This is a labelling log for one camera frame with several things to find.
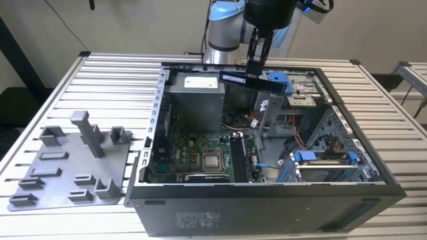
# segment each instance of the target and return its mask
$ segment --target blue latch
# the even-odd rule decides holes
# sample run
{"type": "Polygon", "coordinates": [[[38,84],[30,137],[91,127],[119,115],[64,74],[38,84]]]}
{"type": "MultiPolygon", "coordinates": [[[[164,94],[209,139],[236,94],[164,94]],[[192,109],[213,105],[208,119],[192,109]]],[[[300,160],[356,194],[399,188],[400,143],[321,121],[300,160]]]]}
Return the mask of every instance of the blue latch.
{"type": "Polygon", "coordinates": [[[356,156],[356,154],[355,154],[352,151],[348,152],[348,158],[349,158],[348,163],[349,163],[351,165],[353,165],[353,164],[357,163],[357,156],[356,156]]]}
{"type": "Polygon", "coordinates": [[[287,74],[284,72],[268,71],[268,75],[269,81],[285,85],[283,95],[292,95],[293,89],[287,74]]]}
{"type": "Polygon", "coordinates": [[[301,160],[301,155],[297,151],[293,153],[293,158],[295,158],[296,162],[299,162],[301,160]]]}
{"type": "Polygon", "coordinates": [[[259,163],[259,162],[253,162],[253,166],[257,166],[257,167],[268,167],[268,164],[265,164],[265,163],[259,163]]]}
{"type": "Polygon", "coordinates": [[[313,151],[300,151],[300,159],[303,161],[316,161],[317,157],[313,151]]]}

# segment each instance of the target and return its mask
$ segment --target motherboard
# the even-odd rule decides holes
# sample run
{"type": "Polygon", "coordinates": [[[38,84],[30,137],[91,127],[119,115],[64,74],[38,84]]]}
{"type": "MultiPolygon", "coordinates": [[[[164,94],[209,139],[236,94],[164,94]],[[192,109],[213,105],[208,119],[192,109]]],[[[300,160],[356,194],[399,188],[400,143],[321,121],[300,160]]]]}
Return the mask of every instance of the motherboard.
{"type": "MultiPolygon", "coordinates": [[[[216,178],[216,182],[233,183],[233,169],[231,137],[227,135],[183,135],[172,137],[171,158],[167,162],[156,162],[153,166],[153,183],[191,183],[208,182],[216,178]]],[[[244,150],[247,159],[256,161],[259,155],[252,137],[244,138],[244,150]]],[[[253,172],[251,181],[257,182],[260,169],[251,165],[253,172]]]]}

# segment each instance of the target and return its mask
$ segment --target green circuit board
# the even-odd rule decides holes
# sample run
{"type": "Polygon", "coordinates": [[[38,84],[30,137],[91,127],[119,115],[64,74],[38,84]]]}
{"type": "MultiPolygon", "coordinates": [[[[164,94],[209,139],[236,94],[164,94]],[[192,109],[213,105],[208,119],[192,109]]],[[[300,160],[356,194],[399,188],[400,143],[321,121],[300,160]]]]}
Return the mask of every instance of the green circuit board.
{"type": "MultiPolygon", "coordinates": [[[[251,138],[245,140],[248,157],[257,157],[255,143],[251,138]]],[[[229,146],[229,137],[219,135],[180,135],[172,139],[171,162],[156,164],[153,168],[153,183],[181,183],[188,174],[225,174],[235,182],[233,164],[229,146]],[[203,154],[220,153],[221,168],[209,172],[203,169],[203,154]]]]}

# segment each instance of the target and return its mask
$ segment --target slotted metal table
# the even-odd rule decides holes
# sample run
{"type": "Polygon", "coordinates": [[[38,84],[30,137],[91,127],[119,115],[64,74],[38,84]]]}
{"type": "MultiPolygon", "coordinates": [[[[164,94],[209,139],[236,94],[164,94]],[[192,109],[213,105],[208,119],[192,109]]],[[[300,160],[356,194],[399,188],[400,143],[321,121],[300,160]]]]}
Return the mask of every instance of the slotted metal table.
{"type": "Polygon", "coordinates": [[[427,63],[400,61],[393,74],[399,74],[411,86],[427,98],[427,63]]]}
{"type": "MultiPolygon", "coordinates": [[[[9,212],[9,196],[25,175],[41,146],[44,126],[76,132],[69,117],[88,110],[89,122],[101,131],[124,126],[133,133],[124,172],[123,192],[131,164],[144,146],[148,114],[161,62],[200,62],[199,56],[92,53],[80,56],[53,93],[0,162],[0,237],[25,240],[148,239],[133,208],[84,206],[9,212]]],[[[349,234],[259,235],[197,239],[427,239],[427,133],[375,81],[361,65],[348,60],[271,58],[268,66],[321,68],[356,122],[393,173],[407,198],[349,234]]]]}

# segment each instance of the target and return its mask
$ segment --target open computer tower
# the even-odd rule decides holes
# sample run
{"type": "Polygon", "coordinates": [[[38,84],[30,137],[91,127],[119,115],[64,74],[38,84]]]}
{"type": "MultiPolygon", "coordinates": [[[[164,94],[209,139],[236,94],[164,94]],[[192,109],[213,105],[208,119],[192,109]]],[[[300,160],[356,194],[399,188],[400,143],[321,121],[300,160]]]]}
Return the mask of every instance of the open computer tower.
{"type": "Polygon", "coordinates": [[[319,68],[161,64],[125,201],[151,237],[349,232],[405,193],[319,68]]]}

